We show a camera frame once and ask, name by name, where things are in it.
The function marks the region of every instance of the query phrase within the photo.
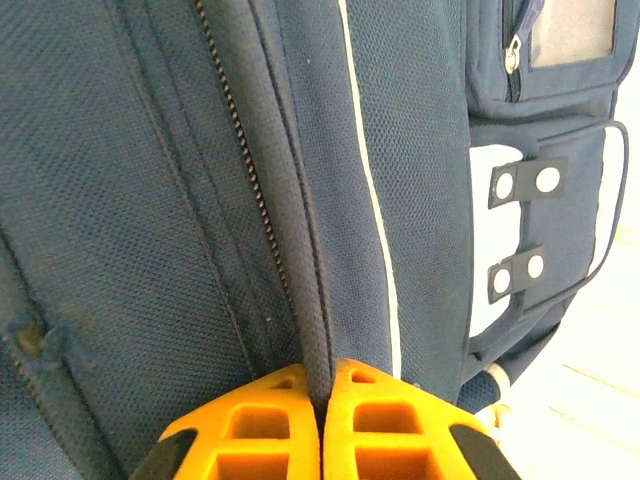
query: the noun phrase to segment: white patch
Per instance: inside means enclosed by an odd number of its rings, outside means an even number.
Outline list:
[[[489,268],[504,258],[510,257],[518,249],[520,202],[509,202],[489,210],[489,188],[491,174],[495,167],[517,162],[522,158],[523,154],[520,150],[506,145],[474,147],[469,151],[474,230],[474,284],[470,337],[484,332],[509,306],[511,296],[501,298],[492,305],[489,304],[487,293]]]
[[[596,216],[596,245],[589,266],[589,275],[603,262],[609,239],[613,232],[616,204],[622,184],[624,169],[624,136],[616,127],[605,129],[604,155],[602,157],[602,180],[598,194]]]
[[[378,227],[378,235],[380,236],[382,256],[384,258],[385,270],[387,275],[387,287],[389,295],[389,333],[391,336],[391,368],[393,376],[396,378],[400,378],[402,374],[402,352],[400,349],[400,325],[398,323],[398,295],[396,293],[396,284],[393,278],[391,252],[389,251],[389,244],[387,242],[387,236],[384,230],[384,222],[382,220],[382,212],[380,211],[380,202],[378,201],[376,187],[373,183],[373,176],[371,175],[371,166],[369,165],[367,142],[364,137],[364,125],[362,122],[362,111],[360,110],[360,91],[358,90],[356,69],[353,61],[353,50],[351,47],[351,34],[349,32],[346,0],[338,0],[338,6],[340,7],[340,15],[342,16],[344,43],[347,50],[347,65],[349,67],[349,79],[351,81],[351,95],[353,97],[353,107],[355,110],[356,132],[358,135],[360,158],[362,159],[364,174],[367,178],[367,185],[369,186],[369,194],[371,195],[371,203],[373,204],[373,212],[376,218],[376,226]]]

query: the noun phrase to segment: yellow plastic piece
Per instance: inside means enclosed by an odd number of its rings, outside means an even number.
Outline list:
[[[319,480],[320,442],[300,365],[240,387],[173,422],[198,431],[174,480]]]
[[[473,415],[413,385],[339,360],[324,480],[476,480],[449,432],[456,424],[486,433]]]

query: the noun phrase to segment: white snap button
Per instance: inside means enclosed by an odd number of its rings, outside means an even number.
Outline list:
[[[557,168],[547,167],[538,173],[536,187],[542,193],[549,193],[560,184],[560,171]]]
[[[527,270],[531,278],[538,278],[544,270],[544,259],[540,255],[534,255],[529,259]]]
[[[511,195],[511,190],[513,189],[513,175],[510,173],[503,173],[498,177],[498,181],[496,182],[496,197],[500,200],[504,200],[509,195]]]
[[[493,277],[493,289],[496,293],[504,293],[509,288],[511,284],[511,274],[509,270],[503,268],[502,270],[498,270],[498,273]]]

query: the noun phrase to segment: white floor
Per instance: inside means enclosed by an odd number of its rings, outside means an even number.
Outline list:
[[[631,166],[616,242],[510,394],[502,446],[523,480],[640,480],[640,66],[618,105]]]

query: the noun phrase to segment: metal zipper pull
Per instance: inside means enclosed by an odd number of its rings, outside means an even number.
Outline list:
[[[504,68],[509,75],[513,74],[520,67],[520,49],[522,40],[529,38],[533,26],[542,13],[545,0],[529,0],[524,5],[524,11],[520,15],[520,20],[516,23],[511,43],[507,47],[504,55]]]

